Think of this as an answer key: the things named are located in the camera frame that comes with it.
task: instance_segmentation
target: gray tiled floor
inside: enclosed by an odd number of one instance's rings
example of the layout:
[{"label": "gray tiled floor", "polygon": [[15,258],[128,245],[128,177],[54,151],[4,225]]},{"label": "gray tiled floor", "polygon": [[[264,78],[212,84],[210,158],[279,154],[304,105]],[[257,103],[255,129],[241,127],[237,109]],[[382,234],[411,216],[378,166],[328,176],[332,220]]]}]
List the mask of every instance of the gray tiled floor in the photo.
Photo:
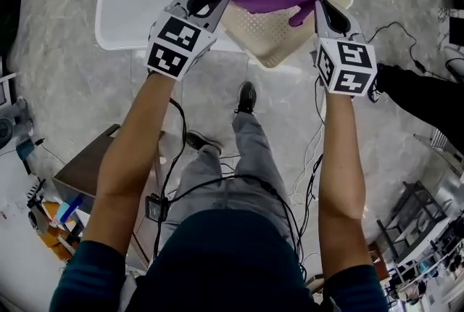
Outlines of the gray tiled floor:
[{"label": "gray tiled floor", "polygon": [[[351,11],[366,36],[393,20],[403,22],[418,39],[415,56],[427,68],[443,73],[434,11],[446,5],[447,0],[355,0]],[[95,9],[96,0],[22,1],[10,66],[19,73],[18,94],[30,103],[37,137],[46,137],[45,145],[64,161],[108,126],[123,120],[146,76],[141,66],[143,52],[99,48],[94,36]],[[399,28],[380,33],[375,41],[378,60],[412,68],[409,42]],[[307,143],[320,126],[314,102],[317,73],[309,58],[307,62],[304,55],[300,58],[303,60],[287,61],[268,72],[248,65],[243,54],[210,52],[183,83],[176,85],[173,95],[183,105],[190,128],[218,138],[225,145],[224,154],[234,155],[231,121],[236,92],[245,79],[253,81],[259,94],[256,116],[268,135],[289,194],[303,170]],[[375,220],[388,215],[401,182],[421,176],[429,152],[414,140],[413,133],[429,135],[431,128],[386,97],[375,106],[367,99],[356,99],[355,109],[368,188],[364,226],[366,237],[372,239],[378,233]],[[181,146],[181,119],[173,107],[164,129],[167,136],[161,150],[169,162]],[[308,150],[308,160],[316,142]],[[194,153],[186,150],[168,190],[175,188],[181,168],[192,158]],[[61,163],[43,149],[34,152],[30,163],[44,177],[61,168]],[[301,192],[308,178],[301,182]],[[302,215],[302,207],[295,207],[297,220]],[[317,234],[315,202],[304,237],[306,255],[318,251]],[[317,255],[308,258],[305,265],[309,274],[320,270]]]}]

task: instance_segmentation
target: perforated basket bottom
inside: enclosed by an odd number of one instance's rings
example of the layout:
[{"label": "perforated basket bottom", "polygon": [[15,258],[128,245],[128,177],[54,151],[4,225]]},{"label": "perforated basket bottom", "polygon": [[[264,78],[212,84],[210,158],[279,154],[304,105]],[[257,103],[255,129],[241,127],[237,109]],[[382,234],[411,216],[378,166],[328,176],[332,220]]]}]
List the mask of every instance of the perforated basket bottom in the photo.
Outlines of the perforated basket bottom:
[{"label": "perforated basket bottom", "polygon": [[303,25],[292,28],[289,18],[299,8],[268,13],[250,14],[229,4],[223,24],[242,47],[247,48],[265,67],[273,68],[314,34],[314,17],[310,15]]}]

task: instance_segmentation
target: black shoe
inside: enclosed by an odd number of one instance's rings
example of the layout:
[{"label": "black shoe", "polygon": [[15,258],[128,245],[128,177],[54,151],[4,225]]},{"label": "black shoe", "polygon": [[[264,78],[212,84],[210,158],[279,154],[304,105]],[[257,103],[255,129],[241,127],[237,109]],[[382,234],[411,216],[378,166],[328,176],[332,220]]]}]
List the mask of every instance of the black shoe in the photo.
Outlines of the black shoe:
[{"label": "black shoe", "polygon": [[245,112],[253,113],[254,105],[256,104],[256,90],[249,81],[243,83],[239,92],[239,106],[235,113]]},{"label": "black shoe", "polygon": [[377,76],[376,78],[374,78],[374,81],[372,82],[372,85],[370,85],[370,88],[368,90],[368,97],[372,103],[377,103],[380,99],[380,96],[383,94],[383,91],[378,90],[377,77],[384,66],[385,65],[382,63],[377,63]]},{"label": "black shoe", "polygon": [[196,151],[199,151],[201,148],[203,148],[206,145],[210,145],[219,151],[219,155],[222,152],[221,150],[222,146],[218,141],[215,141],[213,139],[207,139],[204,135],[200,134],[198,131],[187,131],[186,142],[190,147],[192,147]]}]

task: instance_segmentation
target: dark teal shirt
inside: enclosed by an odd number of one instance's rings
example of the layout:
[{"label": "dark teal shirt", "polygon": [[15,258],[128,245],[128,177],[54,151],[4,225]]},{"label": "dark teal shirt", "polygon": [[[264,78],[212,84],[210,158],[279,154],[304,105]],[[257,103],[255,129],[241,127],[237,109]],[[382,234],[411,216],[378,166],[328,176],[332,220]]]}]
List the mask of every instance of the dark teal shirt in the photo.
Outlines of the dark teal shirt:
[{"label": "dark teal shirt", "polygon": [[[50,311],[116,311],[124,257],[97,242],[82,242],[63,272]],[[187,218],[162,248],[127,311],[319,311],[290,245],[259,214],[207,210]],[[331,277],[325,309],[387,311],[372,266]]]}]

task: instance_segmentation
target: purple fabric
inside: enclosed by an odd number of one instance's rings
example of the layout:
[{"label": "purple fabric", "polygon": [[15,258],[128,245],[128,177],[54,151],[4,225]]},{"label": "purple fabric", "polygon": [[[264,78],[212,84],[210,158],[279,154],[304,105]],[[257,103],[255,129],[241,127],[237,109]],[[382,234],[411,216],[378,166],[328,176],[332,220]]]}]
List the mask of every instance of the purple fabric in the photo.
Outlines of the purple fabric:
[{"label": "purple fabric", "polygon": [[252,14],[277,12],[278,10],[299,7],[300,11],[289,19],[291,27],[302,25],[307,16],[315,9],[318,0],[231,0]]}]

